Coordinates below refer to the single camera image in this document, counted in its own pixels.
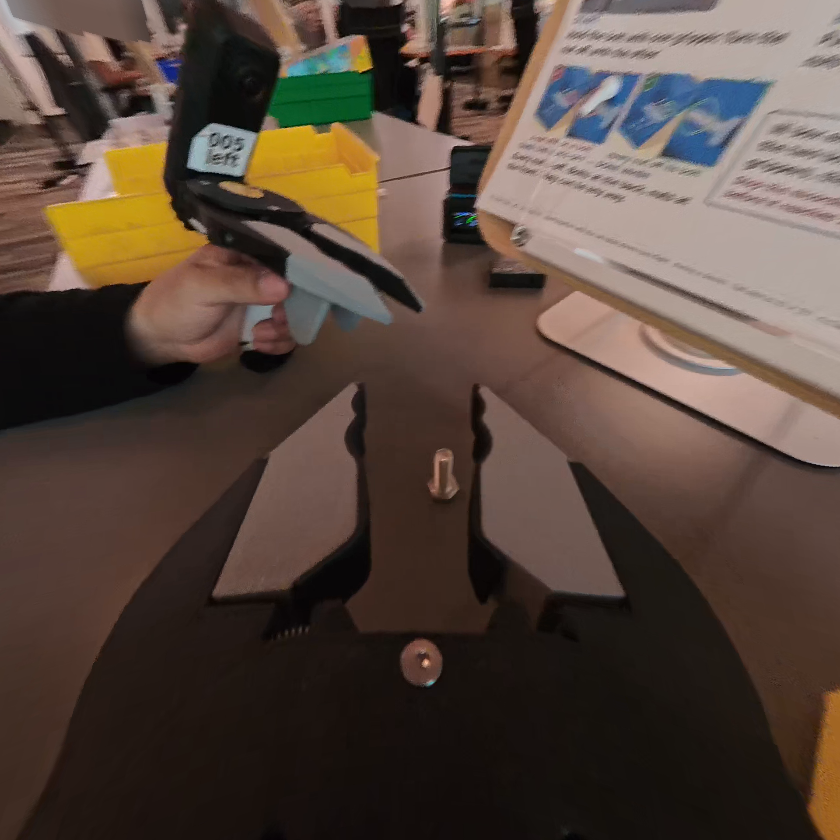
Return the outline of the steel hex bolt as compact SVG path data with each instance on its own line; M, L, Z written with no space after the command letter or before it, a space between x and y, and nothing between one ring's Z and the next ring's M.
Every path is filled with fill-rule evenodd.
M452 450L438 449L434 453L432 473L427 482L429 494L435 501L451 501L459 492L454 469L455 457Z

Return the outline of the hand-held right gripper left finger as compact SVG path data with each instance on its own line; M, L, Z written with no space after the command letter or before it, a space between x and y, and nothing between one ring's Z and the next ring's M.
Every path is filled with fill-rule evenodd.
M269 454L217 602L347 602L371 572L366 390L346 386Z

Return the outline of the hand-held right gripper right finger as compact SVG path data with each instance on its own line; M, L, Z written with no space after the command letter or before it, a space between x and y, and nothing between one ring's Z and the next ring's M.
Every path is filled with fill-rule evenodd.
M477 600L626 600L562 450L485 385L473 386L468 573Z

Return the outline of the yellow storage bin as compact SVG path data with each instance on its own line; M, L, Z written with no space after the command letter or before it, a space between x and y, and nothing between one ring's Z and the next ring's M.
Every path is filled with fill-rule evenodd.
M823 698L808 812L821 838L839 838L839 689Z
M163 184L165 143L104 154L114 196L49 206L64 252L91 287L153 279L206 243L172 211ZM380 156L341 123L263 132L245 180L287 196L380 251Z

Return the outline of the printed instruction sheet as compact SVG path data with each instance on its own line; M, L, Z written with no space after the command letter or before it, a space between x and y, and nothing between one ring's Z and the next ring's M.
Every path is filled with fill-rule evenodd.
M838 12L568 2L479 208L837 346Z

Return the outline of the person's left forearm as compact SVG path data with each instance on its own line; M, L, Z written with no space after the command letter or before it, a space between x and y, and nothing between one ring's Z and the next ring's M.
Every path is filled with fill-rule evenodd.
M184 382L197 364L152 364L129 340L145 284L1 296L1 428L95 411Z

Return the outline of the green storage bin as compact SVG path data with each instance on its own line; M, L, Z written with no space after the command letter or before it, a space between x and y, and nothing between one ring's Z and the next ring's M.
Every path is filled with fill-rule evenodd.
M346 71L277 80L267 115L281 128L368 119L373 72Z

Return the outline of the person's left hand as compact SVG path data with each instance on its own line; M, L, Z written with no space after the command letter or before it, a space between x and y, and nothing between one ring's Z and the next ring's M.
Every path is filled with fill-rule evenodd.
M141 291L131 307L128 340L152 366L215 362L239 347L248 307L267 306L253 330L254 350L293 351L284 309L286 280L257 261L206 245Z

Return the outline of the black charging case with screen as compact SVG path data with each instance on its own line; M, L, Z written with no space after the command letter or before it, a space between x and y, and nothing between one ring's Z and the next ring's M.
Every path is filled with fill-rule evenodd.
M443 238L450 244L485 246L478 224L476 200L480 177L491 146L454 147L449 156L448 188L443 203Z

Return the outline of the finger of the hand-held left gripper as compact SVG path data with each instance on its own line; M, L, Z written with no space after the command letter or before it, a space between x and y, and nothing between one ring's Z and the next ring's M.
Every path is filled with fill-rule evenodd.
M287 252L282 274L291 291L283 307L297 344L311 344L330 314L347 330L354 329L362 319L384 325L392 323L392 313L361 274L287 228L255 221L247 221L245 225Z
M357 237L330 223L314 220L312 243L324 255L368 280L381 294L416 313L424 311L424 302L403 273Z

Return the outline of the colourful printed box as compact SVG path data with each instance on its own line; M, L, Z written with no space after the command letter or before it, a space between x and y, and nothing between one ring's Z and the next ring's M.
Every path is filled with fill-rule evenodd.
M311 77L365 73L373 70L373 59L368 40L363 35L338 38L330 44L310 50L302 57L286 62L280 77Z

